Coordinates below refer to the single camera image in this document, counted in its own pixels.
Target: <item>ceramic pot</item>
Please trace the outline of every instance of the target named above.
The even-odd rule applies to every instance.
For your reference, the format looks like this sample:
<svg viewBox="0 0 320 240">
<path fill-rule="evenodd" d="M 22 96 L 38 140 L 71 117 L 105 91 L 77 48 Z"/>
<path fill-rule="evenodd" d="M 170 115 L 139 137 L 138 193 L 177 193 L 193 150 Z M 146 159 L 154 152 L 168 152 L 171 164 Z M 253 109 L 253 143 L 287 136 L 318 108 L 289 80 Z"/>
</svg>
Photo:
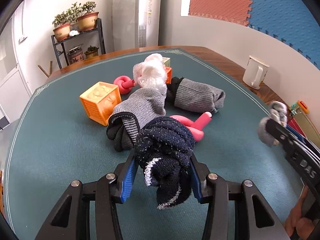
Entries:
<svg viewBox="0 0 320 240">
<path fill-rule="evenodd" d="M 92 58 L 92 57 L 95 57 L 95 56 L 98 56 L 98 50 L 95 50 L 95 51 L 90 51 L 90 52 L 85 52 L 84 53 L 86 58 Z"/>
<path fill-rule="evenodd" d="M 73 23 L 73 24 L 71 24 L 70 25 L 70 30 L 71 31 L 80 31 L 80 27 L 79 27 L 79 23 L 78 22 L 76 22 L 76 23 Z"/>
<path fill-rule="evenodd" d="M 70 33 L 70 23 L 66 23 L 64 25 L 61 25 L 55 28 L 53 32 L 57 41 L 62 41 L 64 39 L 67 39 Z"/>
<path fill-rule="evenodd" d="M 82 32 L 92 30 L 95 28 L 99 12 L 92 12 L 86 15 L 80 16 L 77 20 L 79 22 L 79 28 Z"/>
<path fill-rule="evenodd" d="M 70 64 L 84 60 L 81 46 L 82 44 L 68 51 L 67 56 Z"/>
</svg>

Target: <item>orange toy block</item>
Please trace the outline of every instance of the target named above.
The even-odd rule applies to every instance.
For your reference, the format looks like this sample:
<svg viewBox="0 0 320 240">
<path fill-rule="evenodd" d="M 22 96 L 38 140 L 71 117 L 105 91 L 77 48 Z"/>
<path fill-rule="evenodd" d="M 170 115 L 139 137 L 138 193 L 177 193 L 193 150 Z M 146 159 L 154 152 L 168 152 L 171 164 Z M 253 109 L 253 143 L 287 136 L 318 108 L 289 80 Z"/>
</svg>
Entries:
<svg viewBox="0 0 320 240">
<path fill-rule="evenodd" d="M 172 68 L 165 67 L 165 72 L 167 73 L 167 79 L 166 79 L 165 83 L 171 84 Z"/>
<path fill-rule="evenodd" d="M 113 108 L 121 103 L 119 87 L 98 82 L 80 95 L 80 101 L 90 119 L 107 126 Z"/>
</svg>

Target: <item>wooden stick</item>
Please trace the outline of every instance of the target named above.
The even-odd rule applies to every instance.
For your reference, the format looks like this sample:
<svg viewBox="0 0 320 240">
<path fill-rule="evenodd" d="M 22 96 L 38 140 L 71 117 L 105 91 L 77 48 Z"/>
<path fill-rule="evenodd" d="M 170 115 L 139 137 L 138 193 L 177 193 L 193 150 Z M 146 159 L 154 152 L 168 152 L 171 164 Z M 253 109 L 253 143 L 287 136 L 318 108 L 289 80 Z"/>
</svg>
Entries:
<svg viewBox="0 0 320 240">
<path fill-rule="evenodd" d="M 3 206 L 3 186 L 2 186 L 2 171 L 0 171 L 0 212 L 4 215 L 4 206 Z"/>
<path fill-rule="evenodd" d="M 50 61 L 50 71 L 49 71 L 49 76 L 52 74 L 52 61 Z"/>
<path fill-rule="evenodd" d="M 40 65 L 38 65 L 38 67 L 42 70 L 42 72 L 43 72 L 47 77 L 49 77 L 49 75 L 47 74 L 47 72 L 44 71 L 44 69 L 43 69 Z"/>
</svg>

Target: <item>mug handle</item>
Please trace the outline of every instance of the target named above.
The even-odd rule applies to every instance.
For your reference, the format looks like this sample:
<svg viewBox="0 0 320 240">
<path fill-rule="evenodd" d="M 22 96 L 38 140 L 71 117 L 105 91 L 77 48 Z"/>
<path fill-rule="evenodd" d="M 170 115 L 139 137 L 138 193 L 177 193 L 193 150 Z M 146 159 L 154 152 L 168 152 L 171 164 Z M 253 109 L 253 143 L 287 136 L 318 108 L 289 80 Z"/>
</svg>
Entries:
<svg viewBox="0 0 320 240">
<path fill-rule="evenodd" d="M 254 81 L 251 82 L 252 87 L 256 88 L 259 86 L 260 79 L 262 77 L 262 73 L 263 73 L 263 68 L 258 66 L 258 72 L 256 74 L 256 77 L 255 77 Z"/>
</svg>

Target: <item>pink dog toy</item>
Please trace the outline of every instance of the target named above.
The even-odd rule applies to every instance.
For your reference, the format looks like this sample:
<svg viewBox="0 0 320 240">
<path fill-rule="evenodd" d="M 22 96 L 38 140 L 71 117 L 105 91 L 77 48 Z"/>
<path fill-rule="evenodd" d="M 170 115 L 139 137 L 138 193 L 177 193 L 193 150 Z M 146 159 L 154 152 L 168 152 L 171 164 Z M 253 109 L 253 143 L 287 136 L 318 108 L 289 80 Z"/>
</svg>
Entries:
<svg viewBox="0 0 320 240">
<path fill-rule="evenodd" d="M 212 114 L 205 112 L 194 122 L 182 115 L 172 115 L 170 117 L 185 125 L 191 131 L 196 142 L 198 142 L 202 140 L 204 136 L 202 129 L 211 121 Z"/>
<path fill-rule="evenodd" d="M 117 77 L 113 83 L 118 85 L 121 95 L 128 94 L 134 87 L 134 80 L 128 76 Z"/>
</svg>

